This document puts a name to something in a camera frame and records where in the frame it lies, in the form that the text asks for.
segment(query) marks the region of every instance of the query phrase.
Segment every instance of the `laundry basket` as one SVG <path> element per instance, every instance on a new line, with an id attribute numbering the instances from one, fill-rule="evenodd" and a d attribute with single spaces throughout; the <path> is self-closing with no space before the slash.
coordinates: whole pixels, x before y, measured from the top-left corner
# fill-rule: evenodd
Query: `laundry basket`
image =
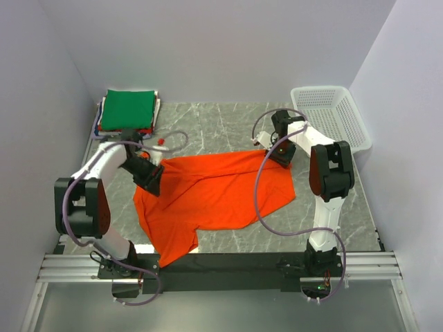
<path id="1" fill-rule="evenodd" d="M 293 107 L 333 140 L 345 140 L 352 153 L 367 150 L 371 139 L 350 92 L 342 86 L 304 86 L 291 91 Z"/>

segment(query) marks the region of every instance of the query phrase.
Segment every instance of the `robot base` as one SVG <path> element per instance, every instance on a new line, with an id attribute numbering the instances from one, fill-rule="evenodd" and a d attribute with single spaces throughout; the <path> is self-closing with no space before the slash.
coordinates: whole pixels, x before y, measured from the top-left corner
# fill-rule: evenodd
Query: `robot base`
<path id="1" fill-rule="evenodd" d="M 300 292 L 301 277 L 340 277 L 343 272 L 341 257 L 323 263 L 321 267 L 307 266 L 305 252 L 257 252 L 230 254 L 189 254 L 174 263 L 158 267 L 158 254 L 139 254 L 138 266 L 158 273 L 162 292 L 168 291 L 238 291 L 280 289 L 282 292 Z M 136 297 L 139 293 L 153 294 L 157 281 L 148 275 L 130 276 L 140 278 L 139 284 L 114 283 L 114 297 Z M 101 268 L 99 279 L 121 279 L 115 271 Z"/>

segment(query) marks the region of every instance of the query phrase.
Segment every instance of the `green cloth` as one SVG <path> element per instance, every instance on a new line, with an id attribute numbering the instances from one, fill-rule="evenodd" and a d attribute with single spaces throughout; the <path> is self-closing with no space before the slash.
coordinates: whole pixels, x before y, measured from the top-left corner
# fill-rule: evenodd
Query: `green cloth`
<path id="1" fill-rule="evenodd" d="M 108 90 L 103 106 L 102 130 L 150 128 L 155 102 L 155 91 Z"/>

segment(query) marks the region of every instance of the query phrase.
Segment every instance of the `white wall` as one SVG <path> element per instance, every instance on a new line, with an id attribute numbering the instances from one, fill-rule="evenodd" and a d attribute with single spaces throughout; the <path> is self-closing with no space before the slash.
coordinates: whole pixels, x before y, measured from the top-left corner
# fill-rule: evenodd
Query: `white wall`
<path id="1" fill-rule="evenodd" d="M 40 0 L 94 99 L 289 101 L 349 86 L 395 0 Z"/>
<path id="2" fill-rule="evenodd" d="M 352 83 L 373 140 L 361 175 L 422 331 L 441 331 L 443 2 L 397 0 Z"/>
<path id="3" fill-rule="evenodd" d="M 0 10 L 0 330 L 20 327 L 56 243 L 53 184 L 78 168 L 92 99 L 37 0 Z"/>

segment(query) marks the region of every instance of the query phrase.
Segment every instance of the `gray marble surface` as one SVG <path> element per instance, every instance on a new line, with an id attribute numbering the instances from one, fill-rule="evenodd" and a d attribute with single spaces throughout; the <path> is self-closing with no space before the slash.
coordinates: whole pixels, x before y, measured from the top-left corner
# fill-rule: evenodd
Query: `gray marble surface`
<path id="1" fill-rule="evenodd" d="M 251 142 L 251 128 L 260 114 L 277 107 L 291 107 L 284 103 L 170 103 L 163 104 L 159 113 L 155 137 L 171 130 L 182 129 L 189 135 L 189 144 L 174 156 L 215 154 L 230 151 L 255 149 Z M 257 130 L 273 131 L 271 115 L 264 117 Z M 146 140 L 153 145 L 156 140 Z M 180 137 L 168 139 L 167 145 L 179 144 Z M 89 156 L 95 152 L 94 141 Z M 283 232 L 304 230 L 313 225 L 314 196 L 308 182 L 309 158 L 302 149 L 297 149 L 293 158 L 292 179 L 296 190 L 295 201 L 265 218 L 274 229 Z M 340 217 L 339 234 L 349 251 L 380 251 L 377 233 L 365 199 L 359 174 L 355 169 L 354 189 L 346 199 Z M 112 225 L 125 238 L 135 244 L 149 243 L 138 224 L 132 197 L 135 184 L 132 176 L 119 169 L 114 180 L 106 188 Z M 255 223 L 241 230 L 199 230 L 198 252 L 284 252 L 303 251 L 308 234 L 299 237 L 279 237 Z M 80 253 L 68 241 L 65 253 Z"/>

